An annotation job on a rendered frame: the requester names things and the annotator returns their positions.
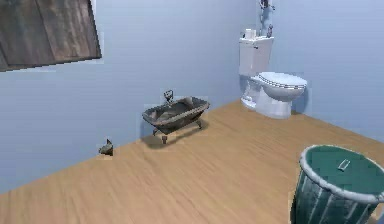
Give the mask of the green metal trash can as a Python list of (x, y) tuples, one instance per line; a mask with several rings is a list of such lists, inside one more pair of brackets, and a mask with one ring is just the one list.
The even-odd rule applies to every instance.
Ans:
[(312, 145), (299, 159), (290, 224), (368, 224), (384, 203), (384, 167), (336, 145)]

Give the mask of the dark grey clawfoot bathtub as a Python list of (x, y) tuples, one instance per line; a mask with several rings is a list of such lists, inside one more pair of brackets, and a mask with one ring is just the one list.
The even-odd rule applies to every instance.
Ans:
[(154, 127), (153, 136), (157, 132), (163, 133), (162, 143), (166, 144), (169, 134), (191, 123), (196, 123), (200, 129), (203, 128), (200, 117), (210, 107), (208, 101), (195, 96), (174, 100), (172, 90), (164, 92), (163, 95), (166, 99), (164, 104), (146, 109), (142, 113), (142, 118)]

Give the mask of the small dark grey object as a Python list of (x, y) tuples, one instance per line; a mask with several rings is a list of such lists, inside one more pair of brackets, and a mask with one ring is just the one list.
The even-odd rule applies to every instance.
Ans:
[(106, 144), (99, 149), (99, 153), (104, 155), (113, 155), (113, 144), (109, 139), (107, 139)]

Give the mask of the brown wooden wall panel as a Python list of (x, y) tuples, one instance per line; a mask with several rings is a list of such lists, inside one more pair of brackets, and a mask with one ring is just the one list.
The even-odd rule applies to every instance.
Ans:
[(0, 0), (0, 72), (101, 57), (92, 0)]

